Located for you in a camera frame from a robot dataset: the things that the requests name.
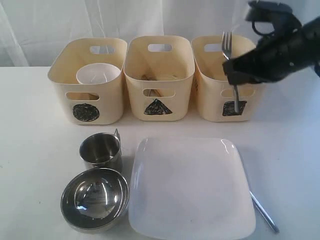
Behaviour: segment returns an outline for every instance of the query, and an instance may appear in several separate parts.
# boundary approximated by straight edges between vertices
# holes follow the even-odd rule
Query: cream plastic bin
[[[238,85],[240,112],[234,110],[233,87],[229,85],[222,63],[222,51],[205,51],[207,46],[221,49],[222,36],[201,36],[191,44],[196,63],[195,91],[200,115],[212,122],[247,121],[254,113],[265,89],[264,84]],[[232,35],[232,57],[238,57],[255,48],[249,39]]]
[[[134,39],[124,64],[133,114],[144,121],[182,119],[188,111],[194,73],[193,52],[187,39],[181,36]]]
[[[93,48],[111,49],[96,54]],[[48,72],[69,120],[79,125],[112,124],[121,118],[123,102],[123,64],[127,43],[118,38],[82,38],[70,42]],[[79,84],[77,71],[88,64],[107,63],[118,67],[120,75],[100,84]]]

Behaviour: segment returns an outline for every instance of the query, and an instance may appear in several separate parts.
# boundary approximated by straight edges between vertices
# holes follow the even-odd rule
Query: stainless steel bowl
[[[97,233],[114,226],[129,201],[126,179],[110,168],[92,168],[76,176],[64,189],[61,212],[77,231]]]

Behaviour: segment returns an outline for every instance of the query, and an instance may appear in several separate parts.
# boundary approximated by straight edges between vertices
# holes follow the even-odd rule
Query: white backdrop
[[[302,23],[319,0],[282,0]],[[256,41],[243,20],[247,0],[0,0],[0,67],[50,66],[75,39],[143,35],[192,40],[230,31]]]

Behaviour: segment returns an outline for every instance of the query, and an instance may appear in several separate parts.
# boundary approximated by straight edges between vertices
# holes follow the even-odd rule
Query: white square plate
[[[145,138],[131,177],[129,221],[164,240],[235,240],[256,217],[236,147],[218,138]]]

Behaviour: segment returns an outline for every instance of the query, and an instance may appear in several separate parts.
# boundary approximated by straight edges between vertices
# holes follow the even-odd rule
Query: stainless steel mug
[[[100,132],[89,136],[80,146],[80,156],[87,169],[114,169],[121,173],[121,140],[118,129],[114,134]]]

